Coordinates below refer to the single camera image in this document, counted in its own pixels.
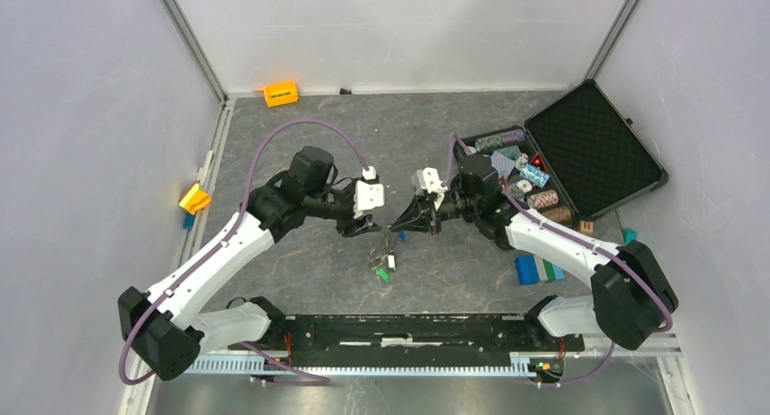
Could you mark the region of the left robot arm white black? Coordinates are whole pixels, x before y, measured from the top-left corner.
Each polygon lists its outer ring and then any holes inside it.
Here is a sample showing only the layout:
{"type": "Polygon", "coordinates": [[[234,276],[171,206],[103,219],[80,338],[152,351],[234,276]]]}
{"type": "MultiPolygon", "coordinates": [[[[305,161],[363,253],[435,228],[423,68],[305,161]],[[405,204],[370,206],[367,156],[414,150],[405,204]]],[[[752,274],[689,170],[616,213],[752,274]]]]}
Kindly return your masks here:
{"type": "Polygon", "coordinates": [[[186,372],[207,351],[241,342],[278,347],[284,323],[259,303],[202,312],[202,307],[239,270],[269,250],[306,218],[333,220],[345,238],[378,232],[371,210],[385,203],[385,187],[375,168],[361,171],[336,188],[333,156],[306,146],[288,169],[249,191],[225,226],[179,269],[150,288],[127,288],[117,300],[121,356],[133,351],[160,380],[186,372]]]}

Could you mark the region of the black key tag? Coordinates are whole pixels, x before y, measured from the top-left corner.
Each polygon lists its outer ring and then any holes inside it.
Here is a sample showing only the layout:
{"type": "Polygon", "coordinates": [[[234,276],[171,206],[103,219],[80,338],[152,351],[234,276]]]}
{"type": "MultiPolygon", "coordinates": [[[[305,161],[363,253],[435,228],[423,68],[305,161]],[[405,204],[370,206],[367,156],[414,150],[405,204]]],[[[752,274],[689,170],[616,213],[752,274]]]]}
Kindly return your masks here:
{"type": "Polygon", "coordinates": [[[388,262],[388,268],[390,271],[395,271],[397,264],[396,264],[396,257],[394,254],[389,254],[387,256],[387,262],[388,262]]]}

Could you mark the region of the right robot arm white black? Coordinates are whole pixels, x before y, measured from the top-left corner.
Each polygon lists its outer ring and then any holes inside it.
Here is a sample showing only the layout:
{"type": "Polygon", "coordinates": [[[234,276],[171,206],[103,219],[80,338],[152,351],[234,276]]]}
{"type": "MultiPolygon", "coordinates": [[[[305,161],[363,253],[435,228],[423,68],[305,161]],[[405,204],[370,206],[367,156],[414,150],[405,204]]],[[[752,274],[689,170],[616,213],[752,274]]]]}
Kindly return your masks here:
{"type": "Polygon", "coordinates": [[[584,296],[548,297],[528,312],[524,335],[531,347],[546,350],[560,337],[603,334],[634,351],[672,328],[678,300],[642,242],[600,241],[551,221],[513,196],[513,185],[486,155],[461,158],[448,186],[429,168],[412,181],[415,195],[392,230],[438,234],[444,222],[463,219],[499,248],[536,255],[589,288],[584,296]]]}

